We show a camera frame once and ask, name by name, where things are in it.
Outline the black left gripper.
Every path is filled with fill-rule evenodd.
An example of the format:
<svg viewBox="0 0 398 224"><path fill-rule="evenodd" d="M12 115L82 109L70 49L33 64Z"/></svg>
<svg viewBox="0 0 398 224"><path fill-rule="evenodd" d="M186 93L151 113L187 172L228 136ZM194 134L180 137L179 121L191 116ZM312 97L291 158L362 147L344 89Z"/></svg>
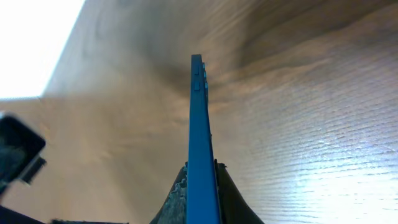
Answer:
<svg viewBox="0 0 398 224"><path fill-rule="evenodd" d="M27 184L46 165L45 139L11 114L1 115L1 193L15 180Z"/></svg>

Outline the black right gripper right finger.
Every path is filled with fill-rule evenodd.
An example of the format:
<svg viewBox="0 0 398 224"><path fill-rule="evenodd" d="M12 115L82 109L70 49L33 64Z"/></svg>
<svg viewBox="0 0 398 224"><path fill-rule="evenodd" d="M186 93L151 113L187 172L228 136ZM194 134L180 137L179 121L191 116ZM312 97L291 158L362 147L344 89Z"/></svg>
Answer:
<svg viewBox="0 0 398 224"><path fill-rule="evenodd" d="M243 199L226 168L224 163L215 159L222 224L264 224Z"/></svg>

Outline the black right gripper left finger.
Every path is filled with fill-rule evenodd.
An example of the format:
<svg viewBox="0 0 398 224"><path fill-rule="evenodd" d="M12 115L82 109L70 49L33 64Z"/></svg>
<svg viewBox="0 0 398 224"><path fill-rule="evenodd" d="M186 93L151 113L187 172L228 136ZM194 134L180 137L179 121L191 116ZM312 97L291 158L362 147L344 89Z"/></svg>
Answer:
<svg viewBox="0 0 398 224"><path fill-rule="evenodd" d="M164 204L150 224L186 224L186 216L187 166L183 166L180 169Z"/></svg>

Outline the blue smartphone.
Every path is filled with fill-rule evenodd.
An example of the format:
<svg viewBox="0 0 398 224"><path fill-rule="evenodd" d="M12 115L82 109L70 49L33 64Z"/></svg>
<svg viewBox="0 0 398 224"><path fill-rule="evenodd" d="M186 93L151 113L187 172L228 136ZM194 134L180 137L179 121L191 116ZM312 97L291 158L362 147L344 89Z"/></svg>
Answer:
<svg viewBox="0 0 398 224"><path fill-rule="evenodd" d="M221 223L208 115L208 85L201 55L192 55L191 61L187 223Z"/></svg>

